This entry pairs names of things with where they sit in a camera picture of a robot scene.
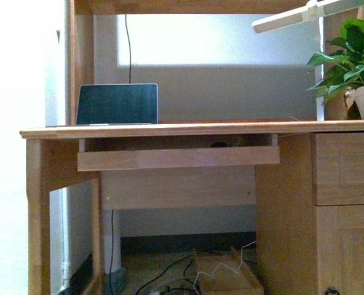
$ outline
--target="desk lamp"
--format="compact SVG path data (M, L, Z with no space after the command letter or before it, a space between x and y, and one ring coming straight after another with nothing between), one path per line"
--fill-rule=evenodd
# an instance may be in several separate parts
M323 0L320 2L310 0L304 7L256 20L252 26L256 33L262 33L298 23L313 22L319 17L338 14L361 6L364 6L364 0Z

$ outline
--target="floor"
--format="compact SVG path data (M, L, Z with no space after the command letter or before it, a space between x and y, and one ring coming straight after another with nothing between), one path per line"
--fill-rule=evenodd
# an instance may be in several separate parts
M201 252L197 255L208 256L217 254L229 254L229 252ZM122 295L196 294L192 284L196 278L196 271L192 259L192 253L188 252L122 257L122 265L127 272L127 286L122 292ZM255 249L244 250L243 259L252 269L253 273L255 273ZM163 272L164 274L157 280L148 283Z

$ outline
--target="laptop screen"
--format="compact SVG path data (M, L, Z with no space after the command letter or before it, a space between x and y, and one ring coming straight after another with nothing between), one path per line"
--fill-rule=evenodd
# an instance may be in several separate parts
M157 84L82 85L77 125L157 124Z

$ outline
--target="baseboard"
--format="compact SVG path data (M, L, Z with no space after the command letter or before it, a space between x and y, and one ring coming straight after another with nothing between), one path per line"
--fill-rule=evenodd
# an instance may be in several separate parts
M78 295L85 289L93 275L93 258L90 253L69 280L69 288L59 295Z
M239 249L255 240L256 232L122 237L121 253L134 255L184 252L192 249L230 250L230 246Z

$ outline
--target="desk drawer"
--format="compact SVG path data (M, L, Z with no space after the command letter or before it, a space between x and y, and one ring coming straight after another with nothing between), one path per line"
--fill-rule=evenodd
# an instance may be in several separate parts
M364 204L364 133L314 136L316 205Z
M277 146L78 153L78 171L244 166L279 162Z

